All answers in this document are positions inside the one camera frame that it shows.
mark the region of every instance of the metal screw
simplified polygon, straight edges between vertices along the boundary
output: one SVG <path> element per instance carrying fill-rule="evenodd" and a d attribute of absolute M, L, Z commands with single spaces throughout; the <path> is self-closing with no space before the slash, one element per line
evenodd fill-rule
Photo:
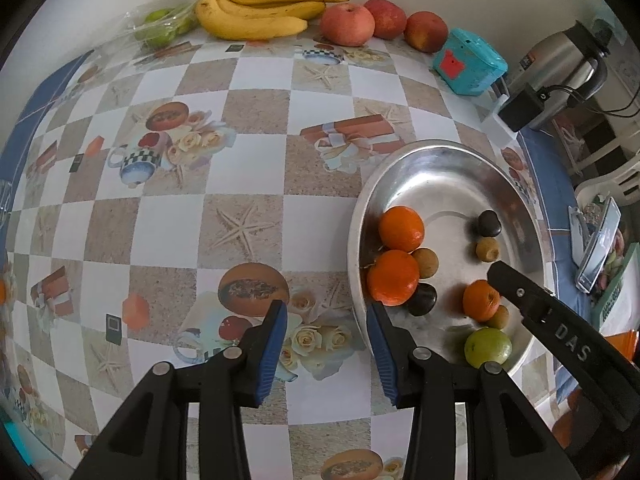
<path fill-rule="evenodd" d="M 484 369 L 491 375 L 497 375 L 502 371 L 502 367 L 495 361 L 487 361 L 484 363 Z"/>
<path fill-rule="evenodd" d="M 159 363 L 154 364 L 152 370 L 156 375 L 165 375 L 169 370 L 171 370 L 171 365 L 167 361 L 160 361 Z"/>
<path fill-rule="evenodd" d="M 431 350 L 424 346 L 418 346 L 418 348 L 414 348 L 414 357 L 420 361 L 426 361 L 431 358 Z"/>
<path fill-rule="evenodd" d="M 239 346 L 230 346 L 224 349 L 222 355 L 227 359 L 238 359 L 242 355 L 242 349 Z"/>

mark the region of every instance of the orange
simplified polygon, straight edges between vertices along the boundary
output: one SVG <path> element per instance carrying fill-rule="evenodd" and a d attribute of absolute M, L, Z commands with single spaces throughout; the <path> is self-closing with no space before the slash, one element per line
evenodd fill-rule
<path fill-rule="evenodd" d="M 380 254 L 367 272 L 367 288 L 374 300 L 399 306 L 415 292 L 419 278 L 418 262 L 409 253 L 391 249 Z"/>
<path fill-rule="evenodd" d="M 462 309 L 465 314 L 480 323 L 489 321 L 498 310 L 500 293 L 487 280 L 475 280 L 467 285 L 462 295 Z"/>
<path fill-rule="evenodd" d="M 410 253 L 420 247 L 424 240 L 424 224 L 413 209 L 397 205 L 382 214 L 378 233 L 382 243 L 389 249 Z"/>

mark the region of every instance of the metal tray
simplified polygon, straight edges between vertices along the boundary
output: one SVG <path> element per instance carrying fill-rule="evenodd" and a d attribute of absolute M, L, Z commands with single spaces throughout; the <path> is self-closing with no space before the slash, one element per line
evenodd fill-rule
<path fill-rule="evenodd" d="M 422 247 L 435 251 L 440 261 L 430 279 L 438 301 L 426 316 L 411 316 L 404 307 L 387 308 L 394 325 L 408 329 L 416 343 L 436 351 L 451 363 L 465 363 L 464 343 L 480 324 L 462 312 L 462 293 L 474 280 L 486 279 L 489 264 L 475 256 L 474 219 L 485 209 L 498 213 L 502 233 L 500 259 L 544 286 L 545 265 L 536 221 L 508 177 L 480 153 L 447 140 L 414 142 L 389 155 L 364 185 L 356 202 L 349 231 L 347 266 L 354 314 L 362 336 L 367 335 L 367 302 L 372 301 L 364 270 L 382 252 L 378 219 L 395 205 L 415 209 L 425 225 Z M 521 324 L 517 309 L 510 310 L 504 331 L 513 352 L 503 367 L 520 367 L 533 338 Z"/>

